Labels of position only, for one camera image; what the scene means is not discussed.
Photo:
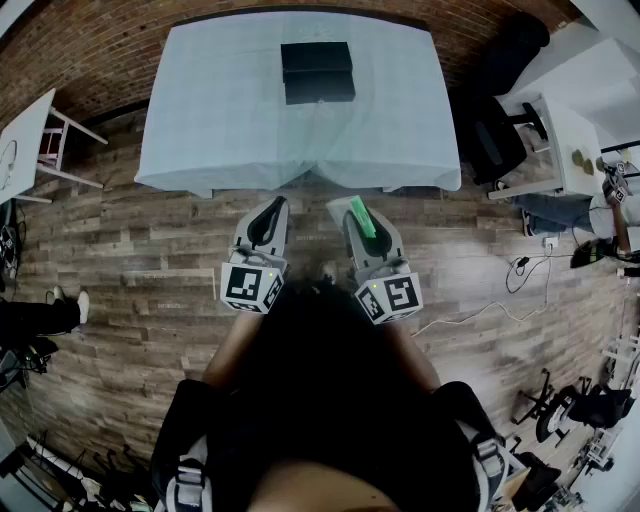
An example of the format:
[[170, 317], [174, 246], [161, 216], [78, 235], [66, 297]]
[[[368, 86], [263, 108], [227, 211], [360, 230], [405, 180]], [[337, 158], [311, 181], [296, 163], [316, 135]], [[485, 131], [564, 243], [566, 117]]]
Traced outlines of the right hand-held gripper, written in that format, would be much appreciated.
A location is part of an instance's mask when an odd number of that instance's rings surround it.
[[423, 307], [418, 274], [404, 256], [399, 231], [380, 212], [368, 209], [375, 237], [365, 236], [354, 214], [345, 214], [343, 232], [358, 285], [354, 297], [374, 325], [406, 318]]

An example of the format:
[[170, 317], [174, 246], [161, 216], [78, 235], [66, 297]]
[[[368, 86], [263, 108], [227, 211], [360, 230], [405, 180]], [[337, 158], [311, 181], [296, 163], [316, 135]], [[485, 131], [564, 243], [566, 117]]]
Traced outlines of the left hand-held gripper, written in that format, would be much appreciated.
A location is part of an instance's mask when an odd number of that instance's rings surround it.
[[228, 307], [256, 314], [268, 314], [272, 309], [284, 286], [287, 262], [281, 257], [288, 219], [287, 199], [276, 197], [240, 220], [234, 235], [236, 246], [221, 267], [220, 300]]

